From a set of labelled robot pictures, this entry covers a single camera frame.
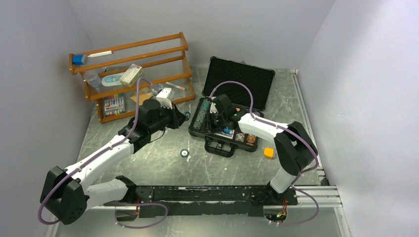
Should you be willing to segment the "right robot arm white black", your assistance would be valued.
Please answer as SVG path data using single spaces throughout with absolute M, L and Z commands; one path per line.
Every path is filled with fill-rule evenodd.
M 244 109 L 238 111 L 225 94 L 212 98 L 211 105 L 217 110 L 210 117 L 211 132 L 230 128 L 254 135 L 275 146 L 280 168 L 268 183 L 266 196 L 271 204 L 283 201 L 285 191 L 295 183 L 304 169 L 312 161 L 318 161 L 317 148 L 301 123 L 278 123 L 247 113 Z

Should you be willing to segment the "blue playing card deck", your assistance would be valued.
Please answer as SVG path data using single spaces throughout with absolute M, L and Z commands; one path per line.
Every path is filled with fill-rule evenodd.
M 235 130 L 231 130 L 231 129 L 222 130 L 218 133 L 215 133 L 215 135 L 217 135 L 217 136 L 220 136 L 220 137 L 223 137 L 223 138 L 228 138 L 228 139 L 233 139 L 234 134 L 235 134 Z

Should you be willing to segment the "black poker set case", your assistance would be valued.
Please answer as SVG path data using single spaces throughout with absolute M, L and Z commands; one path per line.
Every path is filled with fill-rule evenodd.
M 217 112 L 210 101 L 209 111 L 202 128 L 200 130 L 194 130 L 192 124 L 196 119 L 202 101 L 207 97 L 215 98 L 221 94 L 227 95 L 238 111 L 244 109 L 248 113 L 249 108 L 251 108 L 254 115 L 263 116 L 275 74 L 275 71 L 272 69 L 265 69 L 215 56 L 211 57 L 202 91 L 203 97 L 199 100 L 188 128 L 189 134 L 194 137 L 203 138 L 205 141 L 205 150 L 215 155 L 229 158 L 234 154 L 236 149 L 255 152 L 259 142 L 259 138 L 257 137 L 255 145 L 249 146 L 246 144 L 248 134 L 244 133 L 244 142 L 237 142 L 235 140 L 235 135 L 242 133 L 239 130 L 235 130 L 233 139 L 217 136 L 210 131 L 210 115 L 215 115 Z

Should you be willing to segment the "white dealer button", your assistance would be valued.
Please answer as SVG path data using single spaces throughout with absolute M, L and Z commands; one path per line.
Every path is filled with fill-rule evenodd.
M 275 150 L 273 148 L 265 148 L 263 151 L 264 157 L 268 159 L 273 159 L 275 156 Z

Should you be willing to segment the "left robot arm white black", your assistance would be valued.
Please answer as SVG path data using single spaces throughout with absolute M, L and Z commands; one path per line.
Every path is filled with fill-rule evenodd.
M 112 165 L 130 157 L 151 143 L 151 136 L 166 128 L 178 129 L 189 116 L 175 104 L 163 106 L 156 99 L 147 99 L 136 107 L 135 116 L 102 148 L 67 168 L 53 167 L 46 175 L 38 219 L 41 223 L 54 222 L 42 218 L 47 209 L 58 222 L 65 225 L 78 220 L 85 211 L 112 201 L 131 205 L 136 201 L 136 185 L 124 176 L 93 184 Z

